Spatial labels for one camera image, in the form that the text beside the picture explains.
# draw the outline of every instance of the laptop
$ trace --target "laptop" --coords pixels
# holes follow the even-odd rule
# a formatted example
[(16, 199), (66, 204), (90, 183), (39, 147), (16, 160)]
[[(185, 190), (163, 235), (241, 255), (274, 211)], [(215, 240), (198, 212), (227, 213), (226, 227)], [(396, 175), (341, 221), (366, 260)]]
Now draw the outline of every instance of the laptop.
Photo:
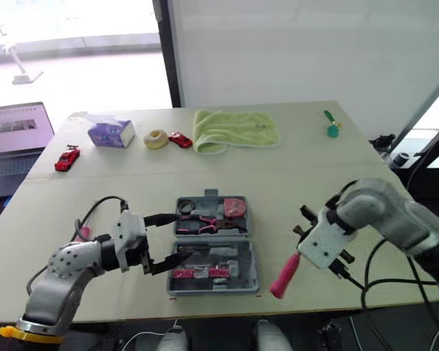
[(15, 193), (52, 137), (41, 102), (0, 107), (0, 197)]

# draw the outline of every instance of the tool kit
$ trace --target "tool kit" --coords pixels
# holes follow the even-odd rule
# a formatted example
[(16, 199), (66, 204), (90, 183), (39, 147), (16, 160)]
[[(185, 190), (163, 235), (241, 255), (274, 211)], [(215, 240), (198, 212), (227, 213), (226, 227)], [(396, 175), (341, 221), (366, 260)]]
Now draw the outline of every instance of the tool kit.
[(243, 196), (219, 196), (206, 189), (202, 197), (177, 200), (173, 253), (190, 253), (168, 274), (174, 296), (256, 293), (257, 259), (249, 241), (250, 213)]

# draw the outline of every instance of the towel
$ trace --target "towel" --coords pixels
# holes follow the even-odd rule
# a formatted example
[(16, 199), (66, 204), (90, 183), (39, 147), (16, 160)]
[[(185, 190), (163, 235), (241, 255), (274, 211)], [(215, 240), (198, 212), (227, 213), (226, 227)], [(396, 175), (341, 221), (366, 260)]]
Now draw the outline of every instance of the towel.
[(218, 155), (228, 145), (269, 148), (279, 145), (275, 121), (266, 112), (195, 112), (193, 148), (199, 154)]

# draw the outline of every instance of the robotic arm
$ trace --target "robotic arm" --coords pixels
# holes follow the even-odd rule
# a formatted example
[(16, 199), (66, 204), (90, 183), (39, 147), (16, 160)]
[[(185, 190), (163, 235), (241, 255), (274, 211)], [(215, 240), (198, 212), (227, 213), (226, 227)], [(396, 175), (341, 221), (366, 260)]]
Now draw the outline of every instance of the robotic arm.
[(145, 274), (168, 271), (188, 258), (178, 253), (154, 263), (149, 255), (146, 226), (164, 225), (176, 220), (174, 214), (157, 214), (141, 219), (137, 214), (124, 210), (114, 226), (115, 238), (101, 235), (94, 241), (71, 242), (57, 249), (50, 257), (44, 276), (33, 289), (24, 315), (16, 326), (0, 329), (6, 337), (20, 339), (36, 350), (38, 344), (56, 350), (69, 330), (80, 304), (86, 285), (106, 271), (130, 266), (143, 266)]
[[(301, 234), (298, 253), (316, 267), (332, 269), (339, 256), (348, 261), (352, 257), (345, 246), (356, 237), (358, 229), (372, 225), (387, 241), (416, 260), (439, 286), (439, 218), (402, 197), (385, 181), (351, 182), (327, 201), (318, 215), (306, 206), (301, 212), (310, 220), (311, 228), (304, 232), (297, 227), (296, 232)], [(295, 255), (290, 263), (298, 259)], [(284, 272), (287, 274), (282, 273), (277, 282), (282, 289), (294, 273), (290, 264)]]

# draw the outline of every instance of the white table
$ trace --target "white table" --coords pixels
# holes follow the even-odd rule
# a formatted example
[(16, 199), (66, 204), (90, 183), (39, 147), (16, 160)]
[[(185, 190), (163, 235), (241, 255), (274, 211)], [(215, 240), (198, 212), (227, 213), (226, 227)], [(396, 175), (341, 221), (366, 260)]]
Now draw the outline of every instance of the white table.
[[(172, 143), (156, 151), (145, 148), (142, 138), (152, 129), (181, 130), (190, 135), (193, 109), (115, 113), (120, 119), (130, 118), (135, 125), (137, 136), (127, 150), (95, 147), (86, 134), (89, 122), (68, 120), (0, 217), (0, 322), (22, 315), (29, 277), (46, 264), (55, 248), (68, 241), (75, 218), (82, 217), (96, 199), (121, 195), (133, 211), (149, 215), (170, 212), (178, 197), (201, 196), (205, 188), (247, 197), (260, 292), (172, 298), (166, 292), (165, 274), (143, 276), (140, 267), (133, 267), (128, 273), (111, 271), (91, 281), (75, 321), (359, 308), (359, 291), (354, 286), (306, 260), (301, 261), (282, 300), (275, 299), (268, 288), (294, 252), (297, 238), (291, 229), (296, 224), (308, 226), (299, 213), (301, 205), (318, 210), (355, 178), (381, 178), (407, 194), (398, 178), (336, 102), (221, 109), (269, 111), (277, 121), (282, 144), (270, 149), (230, 147), (219, 156), (199, 156)], [(326, 136), (325, 109), (344, 124), (337, 139)], [(68, 143), (78, 143), (82, 156), (71, 171), (57, 173), (53, 163)], [(118, 206), (115, 201), (97, 210), (91, 222), (94, 233), (110, 232)], [(356, 257), (350, 271), (360, 282), (367, 255), (380, 238), (372, 228), (366, 228), (348, 247)], [(150, 228), (151, 256), (163, 259), (174, 241), (172, 226)], [(404, 254), (389, 244), (380, 250), (371, 270), (371, 278), (385, 277), (412, 278)], [(431, 299), (439, 299), (436, 288), (427, 287), (427, 292)], [(417, 302), (421, 296), (412, 285), (386, 284), (368, 295), (370, 306)]]

